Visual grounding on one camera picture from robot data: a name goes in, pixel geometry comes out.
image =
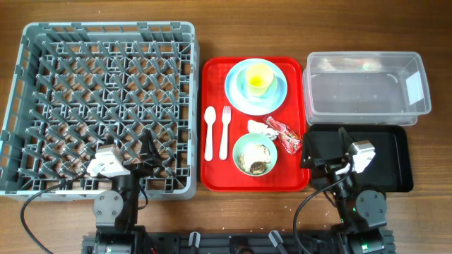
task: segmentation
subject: green bowl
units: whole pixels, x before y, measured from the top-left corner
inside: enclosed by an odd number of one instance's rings
[[[248,174],[245,171],[242,170],[240,167],[240,154],[242,153],[243,149],[245,148],[245,145],[248,145],[249,143],[254,143],[257,145],[265,145],[268,150],[270,151],[271,161],[267,164],[267,170],[265,170],[262,174]],[[260,133],[248,133],[246,135],[243,135],[239,140],[235,143],[234,149],[232,150],[232,157],[234,158],[235,166],[243,173],[248,176],[263,176],[270,172],[273,167],[276,164],[276,160],[278,159],[278,152],[276,151],[276,146],[273,143],[273,141],[265,136],[264,134]]]

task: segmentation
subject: white spoon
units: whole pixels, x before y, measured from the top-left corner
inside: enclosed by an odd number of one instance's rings
[[[215,114],[215,109],[209,106],[204,112],[204,121],[207,123],[207,138],[206,138],[206,148],[204,150],[204,159],[206,161],[211,161],[213,158],[213,148],[212,148],[212,125],[215,123],[217,116]]]

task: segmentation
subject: yellow cup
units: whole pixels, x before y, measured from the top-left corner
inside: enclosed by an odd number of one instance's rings
[[[264,63],[252,64],[245,73],[246,88],[250,94],[261,96],[267,91],[274,77],[275,74],[268,65]]]

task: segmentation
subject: crumpled white napkin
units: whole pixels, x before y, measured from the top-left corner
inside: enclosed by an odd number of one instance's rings
[[[278,132],[269,128],[268,125],[264,123],[259,123],[254,120],[248,121],[248,132],[250,133],[260,133],[269,137],[271,140],[275,140],[278,136]]]

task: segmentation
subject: wood grain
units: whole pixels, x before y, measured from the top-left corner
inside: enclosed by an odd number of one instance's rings
[[[450,1],[2,1],[0,119],[20,35],[31,22],[187,20],[196,28],[201,63],[215,56],[291,56],[305,67],[310,52],[418,52],[433,110],[406,128],[415,188],[388,195],[388,228],[398,253],[452,253],[451,9]],[[288,231],[311,192],[213,193],[200,183],[193,200],[151,202],[138,223],[149,231]],[[41,253],[20,225],[21,206],[0,198],[0,253]],[[91,201],[35,202],[26,218],[56,253],[80,253],[82,235],[95,231]],[[339,221],[324,197],[314,198],[301,219],[305,229]]]

